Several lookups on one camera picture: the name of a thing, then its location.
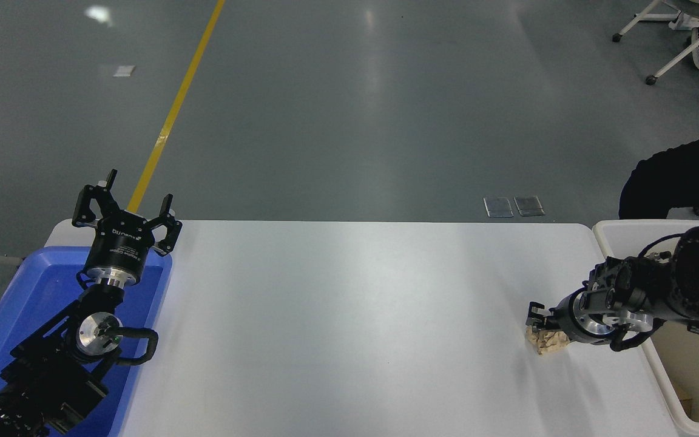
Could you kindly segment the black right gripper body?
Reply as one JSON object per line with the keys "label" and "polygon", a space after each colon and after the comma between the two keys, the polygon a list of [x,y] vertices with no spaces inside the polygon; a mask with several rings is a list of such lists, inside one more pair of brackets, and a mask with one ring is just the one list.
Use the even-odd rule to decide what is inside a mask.
{"label": "black right gripper body", "polygon": [[570,295],[563,298],[553,310],[552,316],[558,324],[558,328],[565,333],[569,340],[589,344],[590,333],[580,323],[579,313],[574,307],[577,297],[577,295]]}

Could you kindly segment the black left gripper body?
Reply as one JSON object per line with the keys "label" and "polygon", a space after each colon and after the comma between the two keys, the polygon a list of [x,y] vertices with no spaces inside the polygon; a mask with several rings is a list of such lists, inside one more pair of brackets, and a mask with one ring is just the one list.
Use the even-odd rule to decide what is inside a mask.
{"label": "black left gripper body", "polygon": [[129,212],[101,218],[85,263],[85,275],[99,279],[105,272],[124,273],[126,282],[139,282],[148,251],[155,243],[147,219]]}

